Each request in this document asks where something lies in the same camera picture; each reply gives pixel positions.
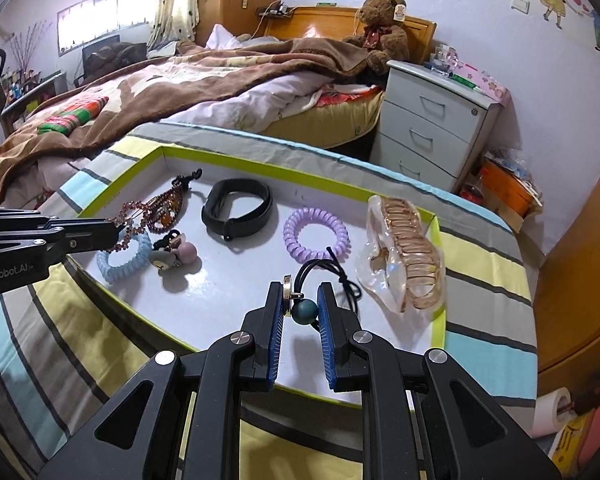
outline white nightstand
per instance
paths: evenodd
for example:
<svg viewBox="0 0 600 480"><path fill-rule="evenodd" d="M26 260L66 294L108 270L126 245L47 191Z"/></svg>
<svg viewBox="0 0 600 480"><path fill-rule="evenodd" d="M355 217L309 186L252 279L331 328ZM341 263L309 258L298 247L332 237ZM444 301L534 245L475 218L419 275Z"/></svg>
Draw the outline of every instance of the white nightstand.
<svg viewBox="0 0 600 480"><path fill-rule="evenodd" d="M455 190L480 155L502 106L421 66L390 61L370 161Z"/></svg>

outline wooden headboard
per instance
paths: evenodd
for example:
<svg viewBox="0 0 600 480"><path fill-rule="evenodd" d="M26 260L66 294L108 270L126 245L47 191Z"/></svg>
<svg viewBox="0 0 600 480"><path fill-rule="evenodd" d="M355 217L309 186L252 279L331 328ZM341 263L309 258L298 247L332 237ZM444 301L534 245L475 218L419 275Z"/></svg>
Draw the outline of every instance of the wooden headboard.
<svg viewBox="0 0 600 480"><path fill-rule="evenodd" d="M265 36L279 40L293 38L333 38L342 40L354 33L362 33L364 26L356 20L356 11L350 7L297 7L291 18L266 18ZM429 57L430 44L436 24L407 16L403 24L409 37L412 63L421 64Z"/></svg>

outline pink box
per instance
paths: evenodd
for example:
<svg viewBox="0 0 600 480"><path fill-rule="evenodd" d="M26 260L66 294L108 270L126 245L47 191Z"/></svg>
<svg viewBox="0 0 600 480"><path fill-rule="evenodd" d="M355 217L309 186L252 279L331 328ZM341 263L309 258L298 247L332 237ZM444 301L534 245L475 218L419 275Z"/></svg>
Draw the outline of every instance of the pink box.
<svg viewBox="0 0 600 480"><path fill-rule="evenodd" d="M454 74L468 79L480 90L484 91L491 99L506 104L509 99L509 90L504 88L493 77L486 72L480 72L476 67L458 60L458 65L454 69Z"/></svg>

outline toilet paper roll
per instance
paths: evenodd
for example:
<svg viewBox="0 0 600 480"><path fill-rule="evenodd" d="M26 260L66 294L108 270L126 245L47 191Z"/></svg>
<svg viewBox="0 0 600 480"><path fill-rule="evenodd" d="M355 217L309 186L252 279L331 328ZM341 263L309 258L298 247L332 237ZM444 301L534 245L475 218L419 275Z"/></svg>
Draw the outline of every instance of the toilet paper roll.
<svg viewBox="0 0 600 480"><path fill-rule="evenodd" d="M568 422L569 412L558 415L558 408L571 402L571 394L566 388L560 388L539 397L536 400L534 424L529 432L531 438L538 438L560 431Z"/></svg>

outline teddy bear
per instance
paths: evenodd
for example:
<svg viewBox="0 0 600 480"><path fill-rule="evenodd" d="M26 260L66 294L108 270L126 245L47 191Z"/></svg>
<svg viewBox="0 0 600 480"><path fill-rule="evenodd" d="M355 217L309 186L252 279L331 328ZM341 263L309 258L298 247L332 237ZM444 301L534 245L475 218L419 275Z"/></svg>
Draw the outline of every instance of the teddy bear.
<svg viewBox="0 0 600 480"><path fill-rule="evenodd" d="M386 62L390 59L409 60L409 38L400 22L394 20L396 5L406 6L406 2L365 0L358 11L360 21L365 25L364 33L342 40L370 50L366 63L378 75L388 72Z"/></svg>

